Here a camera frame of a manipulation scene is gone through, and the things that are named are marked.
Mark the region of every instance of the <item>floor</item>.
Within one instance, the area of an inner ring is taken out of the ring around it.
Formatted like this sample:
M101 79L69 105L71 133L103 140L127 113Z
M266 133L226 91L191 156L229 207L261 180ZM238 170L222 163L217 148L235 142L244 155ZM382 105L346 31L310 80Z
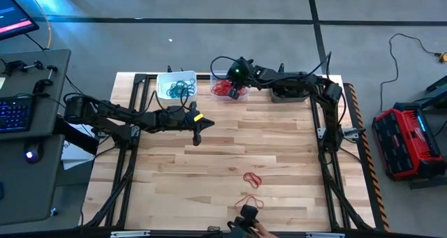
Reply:
M17 1L43 21L32 0ZM72 81L85 93L104 99L109 98L118 71L165 71L171 65L175 70L207 72L219 55L251 57L272 68L284 62L286 71L310 70L332 51L330 72L356 87L363 121L368 122L379 113L380 82L395 77L388 45L393 34L417 36L428 50L447 49L447 22L437 12L447 8L447 0L310 0L311 5L309 0L38 1L54 19L52 48L72 51L68 71ZM46 24L39 25L41 30L30 35L45 44ZM424 53L417 42L396 37L393 45L400 77L384 86L385 108L419 98L447 67ZM38 48L24 36L0 43L1 53L31 50ZM222 61L216 68L228 65ZM442 115L430 118L432 129L437 131L444 120ZM445 236L447 187L410 191L407 183L390 181L382 172L370 128L367 133L391 230ZM446 136L443 132L438 139ZM439 143L443 149L445 143ZM0 232L76 225L85 185L58 190L60 218L2 227Z

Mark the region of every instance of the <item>illuminated keyboard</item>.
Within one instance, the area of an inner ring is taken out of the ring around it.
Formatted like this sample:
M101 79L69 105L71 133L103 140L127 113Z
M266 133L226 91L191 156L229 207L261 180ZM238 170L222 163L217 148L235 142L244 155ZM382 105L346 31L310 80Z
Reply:
M29 131L33 105L29 95L0 98L0 133Z

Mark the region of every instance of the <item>human hand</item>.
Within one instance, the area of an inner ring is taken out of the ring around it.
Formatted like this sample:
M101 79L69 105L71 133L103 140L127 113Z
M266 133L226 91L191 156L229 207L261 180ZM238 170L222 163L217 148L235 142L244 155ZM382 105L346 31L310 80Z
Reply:
M278 238L276 235L270 234L260 223L255 223L254 227L258 230L259 238Z

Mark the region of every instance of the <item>computer monitor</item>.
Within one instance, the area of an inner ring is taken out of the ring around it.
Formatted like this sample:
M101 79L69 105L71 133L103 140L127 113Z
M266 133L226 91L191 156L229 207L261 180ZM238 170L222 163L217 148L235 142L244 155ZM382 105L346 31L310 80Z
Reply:
M15 0L0 0L0 40L39 29Z

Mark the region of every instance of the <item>computer mouse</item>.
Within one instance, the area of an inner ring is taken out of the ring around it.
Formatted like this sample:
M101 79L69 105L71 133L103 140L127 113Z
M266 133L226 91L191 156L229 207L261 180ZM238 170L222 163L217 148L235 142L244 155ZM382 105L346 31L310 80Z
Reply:
M39 162L43 156L43 142L40 140L28 140L24 146L25 161L29 164Z

